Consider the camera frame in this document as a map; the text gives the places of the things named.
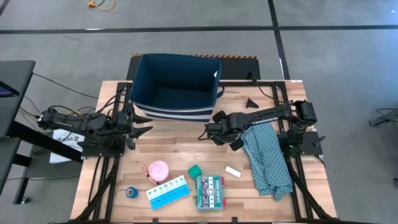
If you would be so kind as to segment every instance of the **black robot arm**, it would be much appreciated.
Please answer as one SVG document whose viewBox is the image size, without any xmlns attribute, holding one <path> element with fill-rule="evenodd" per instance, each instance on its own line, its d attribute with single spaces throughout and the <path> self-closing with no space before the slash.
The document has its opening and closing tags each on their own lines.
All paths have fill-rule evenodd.
<svg viewBox="0 0 398 224">
<path fill-rule="evenodd" d="M 70 114 L 59 113 L 50 107 L 43 111 L 37 124 L 46 130 L 64 129 L 73 133 L 87 137 L 84 142 L 78 142 L 84 150 L 85 147 L 116 149 L 120 148 L 120 140 L 128 135 L 127 146 L 135 149 L 133 139 L 152 129 L 152 126 L 135 128 L 133 123 L 146 123 L 152 121 L 135 114 L 132 104 L 125 105 L 125 110 L 116 111 L 114 115 L 108 116 L 100 113 L 87 113 L 72 116 Z"/>
<path fill-rule="evenodd" d="M 241 135 L 245 130 L 253 125 L 268 123 L 278 119 L 289 120 L 293 123 L 290 130 L 287 131 L 287 149 L 289 151 L 299 151 L 303 141 L 303 134 L 307 127 L 317 122 L 317 117 L 312 103 L 307 101 L 289 102 L 284 105 L 276 106 L 265 110 L 252 113 L 231 113 L 226 115 L 224 111 L 215 114 L 213 120 L 215 123 L 205 124 L 205 131 L 208 138 L 215 144 L 230 144 L 232 150 L 236 151 L 243 146 Z"/>
</svg>

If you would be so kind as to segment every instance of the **yellow cable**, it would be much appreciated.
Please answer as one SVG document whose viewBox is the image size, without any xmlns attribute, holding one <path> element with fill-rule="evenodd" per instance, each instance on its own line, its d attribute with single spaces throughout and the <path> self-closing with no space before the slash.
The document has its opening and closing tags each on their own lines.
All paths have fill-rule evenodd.
<svg viewBox="0 0 398 224">
<path fill-rule="evenodd" d="M 77 114 L 79 114 L 79 115 L 81 115 L 81 112 L 80 112 L 80 111 L 75 111 L 75 110 L 74 110 L 73 112 L 69 112 L 67 115 L 74 114 L 74 112 L 77 113 Z"/>
<path fill-rule="evenodd" d="M 99 9 L 99 10 L 102 10 L 102 11 L 110 11 L 110 10 L 112 10 L 112 9 L 115 7 L 115 5 L 116 5 L 116 0 L 113 0 L 112 6 L 109 7 L 109 8 L 107 8 L 107 9 L 104 9 L 103 7 L 97 6 L 97 5 L 95 4 L 94 0 L 90 0 L 90 1 L 87 3 L 87 6 L 88 6 L 88 7 L 95 7 L 95 8 L 97 8 L 97 9 Z"/>
<path fill-rule="evenodd" d="M 19 110 L 19 112 L 21 112 L 22 114 L 26 115 L 28 118 L 30 118 L 30 119 L 32 119 L 34 121 L 37 121 L 37 119 L 35 117 L 33 117 L 32 115 L 26 113 L 25 111 Z"/>
</svg>

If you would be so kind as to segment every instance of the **black triangle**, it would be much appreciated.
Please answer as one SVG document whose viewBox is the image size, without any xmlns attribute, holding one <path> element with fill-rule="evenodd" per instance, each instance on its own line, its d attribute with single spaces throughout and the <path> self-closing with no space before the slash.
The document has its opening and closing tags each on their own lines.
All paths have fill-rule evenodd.
<svg viewBox="0 0 398 224">
<path fill-rule="evenodd" d="M 246 108 L 258 108 L 259 105 L 257 105 L 257 103 L 253 102 L 252 100 L 250 100 L 250 98 L 248 99 L 248 102 L 246 103 Z"/>
</svg>

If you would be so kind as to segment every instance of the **pink container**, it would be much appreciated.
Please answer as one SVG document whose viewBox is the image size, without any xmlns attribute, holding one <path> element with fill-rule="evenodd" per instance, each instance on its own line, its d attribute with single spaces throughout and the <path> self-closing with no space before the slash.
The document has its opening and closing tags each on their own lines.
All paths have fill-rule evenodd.
<svg viewBox="0 0 398 224">
<path fill-rule="evenodd" d="M 169 167 L 163 161 L 155 161 L 149 166 L 148 173 L 154 181 L 162 182 L 169 176 Z"/>
</svg>

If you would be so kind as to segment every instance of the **wooden table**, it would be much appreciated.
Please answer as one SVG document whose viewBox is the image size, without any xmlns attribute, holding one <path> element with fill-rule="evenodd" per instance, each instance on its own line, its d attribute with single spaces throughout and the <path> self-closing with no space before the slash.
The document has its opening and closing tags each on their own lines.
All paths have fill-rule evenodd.
<svg viewBox="0 0 398 224">
<path fill-rule="evenodd" d="M 285 82 L 290 100 L 307 98 L 301 81 Z M 117 81 L 103 82 L 97 108 L 101 108 L 115 94 L 117 83 Z M 272 95 L 271 88 L 262 87 L 262 89 L 265 93 Z M 255 86 L 227 86 L 224 95 L 217 101 L 214 113 L 220 110 L 224 110 L 226 114 L 237 111 L 256 111 L 257 109 L 254 108 L 245 108 L 248 97 L 260 106 L 259 110 L 274 106 L 273 100 L 262 95 Z M 136 113 L 139 116 L 145 116 L 138 108 L 136 108 Z M 277 123 L 273 123 L 275 123 L 273 124 L 275 130 L 278 131 Z M 227 145 L 216 146 L 212 141 L 197 140 L 204 130 L 202 123 L 155 119 L 144 125 L 154 128 L 136 141 L 136 150 L 132 151 L 126 147 L 125 154 L 120 160 L 111 215 L 112 222 L 151 222 L 152 218 L 159 218 L 160 222 L 230 222 L 231 217 L 238 217 L 240 222 L 295 221 L 290 194 L 284 195 L 281 201 L 275 201 L 271 195 L 259 196 L 251 174 L 249 158 L 243 150 L 233 152 Z M 156 160 L 163 160 L 169 165 L 169 179 L 184 175 L 191 194 L 153 211 L 150 208 L 146 190 L 153 188 L 154 185 L 141 172 L 141 165 L 149 166 Z M 309 191 L 324 210 L 335 217 L 336 212 L 324 166 L 314 156 L 302 156 L 302 160 Z M 97 158 L 92 157 L 83 163 L 71 218 L 78 216 L 88 203 L 96 161 Z M 194 164 L 198 164 L 205 175 L 225 177 L 227 207 L 223 211 L 198 212 L 196 209 L 194 181 L 187 173 Z M 226 173 L 225 166 L 239 170 L 242 176 L 236 178 Z M 100 169 L 97 172 L 93 192 L 96 192 L 99 176 Z M 139 190 L 139 196 L 135 199 L 127 198 L 125 195 L 125 190 L 130 186 Z M 301 214 L 306 217 L 302 194 L 299 190 L 298 198 Z M 106 199 L 107 192 L 101 204 L 100 218 L 104 217 Z"/>
</svg>

